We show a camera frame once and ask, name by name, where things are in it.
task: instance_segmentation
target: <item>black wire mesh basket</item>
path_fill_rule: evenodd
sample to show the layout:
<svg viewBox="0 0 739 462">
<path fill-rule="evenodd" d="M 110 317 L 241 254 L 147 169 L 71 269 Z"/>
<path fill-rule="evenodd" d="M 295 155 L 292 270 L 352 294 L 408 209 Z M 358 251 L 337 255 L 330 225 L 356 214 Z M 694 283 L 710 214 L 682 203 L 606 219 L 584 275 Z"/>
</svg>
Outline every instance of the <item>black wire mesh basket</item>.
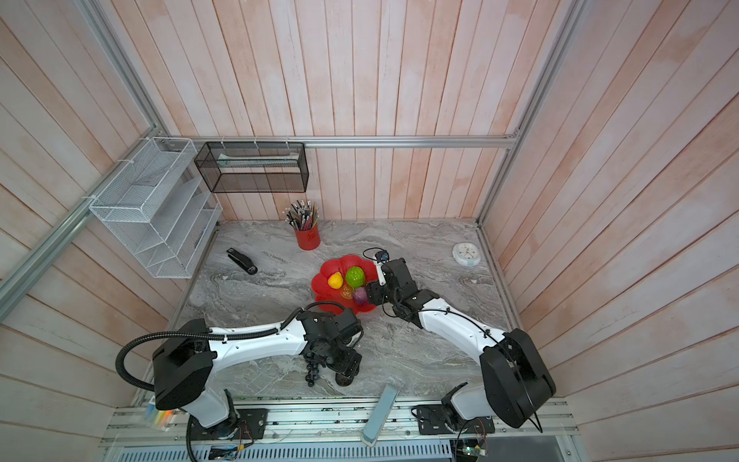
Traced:
<svg viewBox="0 0 739 462">
<path fill-rule="evenodd" d="M 305 192 L 303 143 L 209 141 L 195 165 L 211 192 Z"/>
</svg>

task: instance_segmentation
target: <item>marble table surface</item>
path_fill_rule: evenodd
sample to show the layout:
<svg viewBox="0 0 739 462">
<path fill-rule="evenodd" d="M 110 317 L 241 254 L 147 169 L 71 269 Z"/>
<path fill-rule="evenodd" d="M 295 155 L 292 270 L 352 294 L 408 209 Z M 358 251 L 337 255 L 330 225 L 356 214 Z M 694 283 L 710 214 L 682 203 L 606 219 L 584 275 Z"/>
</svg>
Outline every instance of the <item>marble table surface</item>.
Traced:
<svg viewBox="0 0 739 462">
<path fill-rule="evenodd" d="M 314 300 L 310 280 L 321 264 L 365 248 L 382 247 L 390 258 L 406 259 L 419 288 L 439 293 L 458 310 L 492 327 L 508 329 L 492 275 L 483 261 L 473 268 L 452 258 L 457 242 L 480 245 L 474 223 L 465 221 L 323 222 L 321 245 L 303 251 L 284 222 L 227 222 L 219 227 L 183 308 L 177 326 L 205 318 L 209 326 L 243 327 L 277 322 Z M 250 276 L 227 256 L 230 247 L 248 255 L 259 272 Z M 219 372 L 218 386 L 234 398 L 253 396 L 379 396 L 385 384 L 401 395 L 438 399 L 468 381 L 482 381 L 480 367 L 434 333 L 386 316 L 377 308 L 361 313 L 364 338 L 357 346 L 361 369 L 348 387 L 339 387 L 330 370 L 321 369 L 314 387 L 304 380 L 300 357 L 274 356 Z"/>
</svg>

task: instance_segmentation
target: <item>wooden plank wall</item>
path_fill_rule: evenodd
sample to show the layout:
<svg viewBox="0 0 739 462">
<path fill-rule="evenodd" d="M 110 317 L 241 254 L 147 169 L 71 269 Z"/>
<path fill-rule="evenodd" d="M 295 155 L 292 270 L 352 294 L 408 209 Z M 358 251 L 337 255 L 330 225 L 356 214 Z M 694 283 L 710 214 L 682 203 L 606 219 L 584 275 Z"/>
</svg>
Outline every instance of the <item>wooden plank wall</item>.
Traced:
<svg viewBox="0 0 739 462">
<path fill-rule="evenodd" d="M 594 461 L 739 457 L 736 24 L 595 1 L 484 225 Z"/>
<path fill-rule="evenodd" d="M 0 278 L 148 130 L 73 0 L 0 1 Z M 88 226 L 0 325 L 4 458 L 86 460 L 134 394 L 120 346 L 166 327 L 178 284 Z"/>
<path fill-rule="evenodd" d="M 101 0 L 173 134 L 504 135 L 571 0 Z M 309 149 L 306 194 L 222 194 L 229 220 L 308 197 L 335 220 L 476 217 L 498 149 Z"/>
</svg>

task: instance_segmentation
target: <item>white wire mesh organizer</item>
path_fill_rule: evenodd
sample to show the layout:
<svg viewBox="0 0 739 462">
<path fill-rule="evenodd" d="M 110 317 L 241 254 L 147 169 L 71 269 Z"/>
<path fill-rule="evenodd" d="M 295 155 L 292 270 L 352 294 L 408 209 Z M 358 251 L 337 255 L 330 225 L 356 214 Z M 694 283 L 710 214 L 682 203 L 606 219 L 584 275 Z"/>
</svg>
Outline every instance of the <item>white wire mesh organizer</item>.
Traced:
<svg viewBox="0 0 739 462">
<path fill-rule="evenodd" d="M 191 140 L 153 138 L 90 206 L 154 277 L 189 278 L 222 207 L 201 177 L 181 180 Z"/>
</svg>

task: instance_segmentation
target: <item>blue eraser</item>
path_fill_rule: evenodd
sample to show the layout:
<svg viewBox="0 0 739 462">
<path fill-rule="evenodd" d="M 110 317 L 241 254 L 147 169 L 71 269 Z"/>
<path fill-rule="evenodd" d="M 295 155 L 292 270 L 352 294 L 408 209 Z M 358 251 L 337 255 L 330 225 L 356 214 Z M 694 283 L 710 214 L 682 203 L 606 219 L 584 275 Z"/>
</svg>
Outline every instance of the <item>blue eraser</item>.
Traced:
<svg viewBox="0 0 739 462">
<path fill-rule="evenodd" d="M 380 435 L 380 430 L 387 420 L 387 416 L 390 415 L 395 399 L 398 397 L 398 389 L 392 385 L 385 385 L 385 390 L 382 392 L 380 401 L 377 402 L 375 409 L 369 416 L 367 423 L 364 425 L 362 435 L 360 439 L 367 446 L 374 446 L 377 443 L 377 438 Z"/>
</svg>

